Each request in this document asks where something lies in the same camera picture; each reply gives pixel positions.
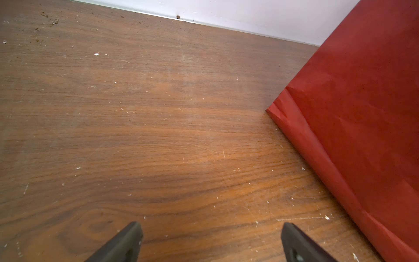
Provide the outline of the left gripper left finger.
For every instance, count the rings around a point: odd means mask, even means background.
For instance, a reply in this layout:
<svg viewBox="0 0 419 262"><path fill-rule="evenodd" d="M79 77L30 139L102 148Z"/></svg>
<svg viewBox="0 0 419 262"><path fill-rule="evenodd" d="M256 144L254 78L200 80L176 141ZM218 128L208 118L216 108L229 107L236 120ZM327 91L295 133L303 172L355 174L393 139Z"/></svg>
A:
<svg viewBox="0 0 419 262"><path fill-rule="evenodd" d="M144 234L139 222L131 222L85 262L137 262Z"/></svg>

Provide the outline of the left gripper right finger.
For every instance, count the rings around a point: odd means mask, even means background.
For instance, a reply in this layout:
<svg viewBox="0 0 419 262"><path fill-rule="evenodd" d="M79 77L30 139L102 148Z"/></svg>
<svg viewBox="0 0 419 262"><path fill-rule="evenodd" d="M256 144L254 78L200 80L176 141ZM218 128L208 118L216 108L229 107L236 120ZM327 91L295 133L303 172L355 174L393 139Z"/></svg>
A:
<svg viewBox="0 0 419 262"><path fill-rule="evenodd" d="M281 240L287 262L337 262L293 223L284 223Z"/></svg>

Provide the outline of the red paper bag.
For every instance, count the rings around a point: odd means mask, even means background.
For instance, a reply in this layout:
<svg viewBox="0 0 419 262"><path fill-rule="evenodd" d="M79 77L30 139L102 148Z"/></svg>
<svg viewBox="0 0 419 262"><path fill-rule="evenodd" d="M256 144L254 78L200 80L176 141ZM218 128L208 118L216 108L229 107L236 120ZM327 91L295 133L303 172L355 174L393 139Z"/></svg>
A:
<svg viewBox="0 0 419 262"><path fill-rule="evenodd" d="M267 113L385 261L418 261L418 1L360 1Z"/></svg>

